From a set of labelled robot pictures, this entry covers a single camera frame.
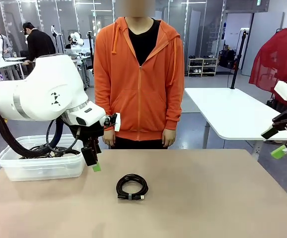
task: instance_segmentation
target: plastic bin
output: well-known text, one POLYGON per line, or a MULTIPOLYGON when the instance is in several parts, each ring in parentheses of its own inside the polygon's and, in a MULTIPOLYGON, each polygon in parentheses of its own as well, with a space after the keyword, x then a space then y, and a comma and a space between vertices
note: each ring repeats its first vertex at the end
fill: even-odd
MULTIPOLYGON (((37 145, 46 143, 46 135, 23 136, 16 139, 23 147, 30 149, 37 145)), ((62 135, 58 146, 69 147, 74 142, 71 134, 62 135)), ((80 151, 83 147, 79 140, 73 147, 80 151)), ((7 146, 0 153, 0 166, 4 168, 8 178, 11 181, 30 181, 45 179, 64 179, 74 178, 81 175, 85 159, 82 153, 78 155, 64 155, 59 158, 40 158, 40 159, 22 159, 7 146)))

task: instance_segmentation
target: person's right hand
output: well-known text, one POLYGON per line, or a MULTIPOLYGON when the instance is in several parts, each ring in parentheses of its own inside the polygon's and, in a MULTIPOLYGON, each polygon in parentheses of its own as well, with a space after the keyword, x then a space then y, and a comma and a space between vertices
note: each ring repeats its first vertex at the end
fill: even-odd
POLYGON ((115 130, 106 130, 103 135, 103 142, 108 146, 114 146, 116 141, 115 130))

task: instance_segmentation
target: ceiling light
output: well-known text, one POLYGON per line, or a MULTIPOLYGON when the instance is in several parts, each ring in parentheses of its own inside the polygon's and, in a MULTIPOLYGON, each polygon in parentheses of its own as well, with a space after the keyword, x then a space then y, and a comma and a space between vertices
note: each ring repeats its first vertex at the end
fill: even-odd
POLYGON ((89 5, 93 5, 94 3, 91 2, 76 2, 76 4, 89 4, 89 5))
POLYGON ((206 1, 198 1, 198 2, 182 2, 181 4, 196 4, 196 3, 207 3, 206 1))
POLYGON ((91 10, 91 11, 112 11, 112 10, 91 10))

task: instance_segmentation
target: shoe rack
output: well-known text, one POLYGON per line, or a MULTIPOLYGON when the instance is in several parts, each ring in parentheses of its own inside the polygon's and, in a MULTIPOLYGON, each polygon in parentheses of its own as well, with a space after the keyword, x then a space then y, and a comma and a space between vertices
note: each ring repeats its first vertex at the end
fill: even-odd
POLYGON ((188 77, 216 75, 217 59, 195 58, 189 59, 188 77))

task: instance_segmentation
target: orange zip-up jacket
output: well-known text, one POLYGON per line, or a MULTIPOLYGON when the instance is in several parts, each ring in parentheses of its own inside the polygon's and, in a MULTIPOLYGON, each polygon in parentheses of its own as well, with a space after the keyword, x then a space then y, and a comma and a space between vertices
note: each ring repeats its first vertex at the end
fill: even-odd
POLYGON ((95 100, 108 115, 120 113, 116 136, 158 140, 175 130, 181 115, 184 56, 180 35, 160 22, 157 43, 142 66, 136 58, 124 17, 96 37, 95 100))

